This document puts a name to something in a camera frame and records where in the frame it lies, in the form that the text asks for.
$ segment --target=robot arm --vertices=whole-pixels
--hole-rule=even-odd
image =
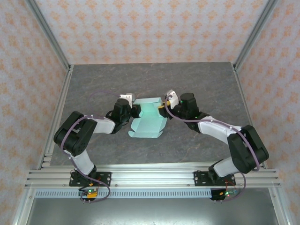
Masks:
[[[91,136],[95,133],[115,134],[131,117],[138,118],[141,108],[139,105],[132,105],[133,100],[134,96],[132,94],[120,95],[113,110],[105,117],[100,119],[95,119],[92,116],[85,118],[71,131],[66,138],[63,150],[75,164],[78,176],[80,176],[78,171],[81,171],[88,177],[96,178],[96,166],[92,163],[86,151]],[[82,117],[84,115],[80,112],[72,112],[55,133],[54,142],[61,146],[68,130]]]
[[[231,157],[221,160],[209,167],[209,176],[213,181],[234,173],[248,173],[257,166],[256,159],[250,152],[251,146],[258,163],[269,158],[269,154],[253,126],[233,126],[220,122],[206,113],[200,112],[192,93],[184,93],[177,97],[172,90],[167,92],[169,112],[183,120],[187,126],[198,133],[207,134],[228,144]],[[162,116],[173,118],[165,106],[159,108]]]

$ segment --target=floral wallpaper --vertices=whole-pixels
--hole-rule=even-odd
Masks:
[[[10,225],[66,71],[24,0],[0,1],[0,33],[0,224]]]
[[[235,62],[267,0],[37,0],[71,64]]]
[[[279,0],[239,71],[253,119],[300,221],[300,2]]]

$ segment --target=gray table surface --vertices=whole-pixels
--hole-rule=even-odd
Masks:
[[[216,119],[244,126],[249,123],[240,91],[229,62],[75,65],[67,92],[61,124],[73,111],[105,115],[117,94],[134,93],[136,98],[165,96],[173,89],[194,93],[198,107]],[[168,120],[157,139],[131,138],[130,124],[114,135],[94,134],[87,147],[94,164],[136,164],[216,161],[230,156],[228,146],[190,130],[186,124]],[[55,146],[51,165],[70,165]]]

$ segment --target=black mounting bracket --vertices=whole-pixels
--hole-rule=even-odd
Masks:
[[[194,183],[195,186],[226,186],[226,182],[228,181],[227,185],[228,186],[233,186],[232,184],[235,183],[235,177],[233,174],[229,174],[225,177],[222,177],[218,180],[213,181],[209,177],[209,172],[203,172],[203,171],[196,171],[194,172]]]
[[[96,172],[95,179],[99,180],[108,186],[111,185],[111,180],[112,180],[112,173],[111,172]],[[86,187],[90,184],[90,180],[86,179],[83,177],[80,173],[77,171],[72,171],[71,172],[71,177],[70,177],[70,182],[69,186],[70,187]],[[93,182],[93,185],[91,187],[98,187],[98,183]]]

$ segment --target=patterned wallpaper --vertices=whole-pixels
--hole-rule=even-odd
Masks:
[[[0,224],[36,168],[65,70],[24,0],[0,1]]]
[[[37,0],[71,64],[231,61],[267,0]]]
[[[300,1],[279,0],[239,72],[254,126],[300,221]]]

